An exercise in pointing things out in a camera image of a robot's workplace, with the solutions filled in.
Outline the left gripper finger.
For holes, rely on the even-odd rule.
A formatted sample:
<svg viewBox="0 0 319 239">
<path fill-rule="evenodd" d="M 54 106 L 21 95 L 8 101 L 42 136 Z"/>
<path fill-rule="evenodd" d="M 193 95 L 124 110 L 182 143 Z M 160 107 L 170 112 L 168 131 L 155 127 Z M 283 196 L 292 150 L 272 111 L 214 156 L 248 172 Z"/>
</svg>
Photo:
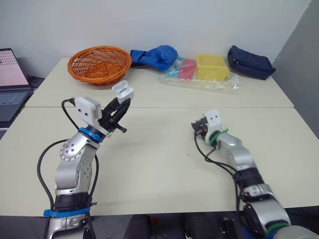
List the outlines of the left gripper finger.
<svg viewBox="0 0 319 239">
<path fill-rule="evenodd" d="M 131 104 L 131 99 L 127 99 L 122 102 L 119 107 L 116 109 L 115 113 L 111 117 L 112 123 L 118 123 L 122 117 L 127 113 Z"/>
<path fill-rule="evenodd" d="M 115 112 L 119 106 L 119 102 L 117 98 L 114 98 L 112 101 L 110 101 L 102 110 L 102 116 L 109 116 L 113 112 Z"/>
</svg>

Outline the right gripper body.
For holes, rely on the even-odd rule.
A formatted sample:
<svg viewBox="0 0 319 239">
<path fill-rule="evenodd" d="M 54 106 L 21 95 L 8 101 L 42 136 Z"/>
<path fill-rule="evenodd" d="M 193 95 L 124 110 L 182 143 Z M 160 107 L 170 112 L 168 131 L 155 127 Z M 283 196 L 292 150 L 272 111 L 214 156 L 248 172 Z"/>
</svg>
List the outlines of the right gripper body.
<svg viewBox="0 0 319 239">
<path fill-rule="evenodd" d="M 200 137 L 203 140 L 206 140 L 207 132 L 208 132 L 208 119 L 206 116 L 195 120 L 191 123 L 191 126 L 194 130 L 194 135 L 196 137 Z"/>
</svg>

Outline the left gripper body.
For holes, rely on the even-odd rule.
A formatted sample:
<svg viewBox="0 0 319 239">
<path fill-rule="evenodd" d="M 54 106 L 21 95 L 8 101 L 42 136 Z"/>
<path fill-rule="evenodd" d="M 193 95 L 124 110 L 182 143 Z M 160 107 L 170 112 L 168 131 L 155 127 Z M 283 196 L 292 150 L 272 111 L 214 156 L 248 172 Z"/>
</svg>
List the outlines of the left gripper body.
<svg viewBox="0 0 319 239">
<path fill-rule="evenodd" d="M 119 125 L 119 121 L 125 113 L 114 113 L 113 115 L 107 114 L 101 119 L 98 120 L 99 125 L 104 128 L 108 132 L 114 132 L 115 130 L 120 130 L 121 132 L 125 133 L 127 129 Z"/>
</svg>

